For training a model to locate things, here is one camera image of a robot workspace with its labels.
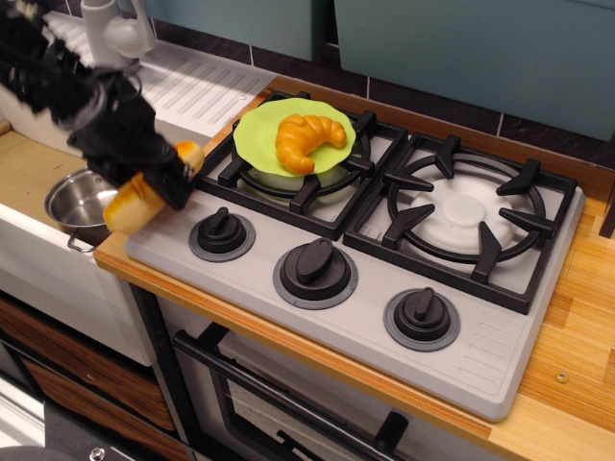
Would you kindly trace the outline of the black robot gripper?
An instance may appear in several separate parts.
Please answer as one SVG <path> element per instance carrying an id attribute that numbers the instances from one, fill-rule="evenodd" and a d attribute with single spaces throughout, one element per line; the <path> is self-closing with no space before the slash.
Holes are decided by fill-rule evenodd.
<path id="1" fill-rule="evenodd" d="M 101 76 L 92 106 L 77 115 L 68 144 L 87 167 L 111 185 L 123 185 L 138 172 L 171 207 L 183 209 L 194 186 L 194 168 L 155 129 L 155 111 L 124 76 Z"/>

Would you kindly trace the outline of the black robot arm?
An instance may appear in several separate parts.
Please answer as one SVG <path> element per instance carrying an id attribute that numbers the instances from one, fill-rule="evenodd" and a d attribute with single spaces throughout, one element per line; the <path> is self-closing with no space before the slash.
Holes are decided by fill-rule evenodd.
<path id="1" fill-rule="evenodd" d="M 141 173 L 175 209 L 193 190 L 194 168 L 155 130 L 155 111 L 121 70 L 81 63 L 35 1 L 1 4 L 1 85 L 34 113 L 49 110 L 87 166 L 120 187 Z"/>

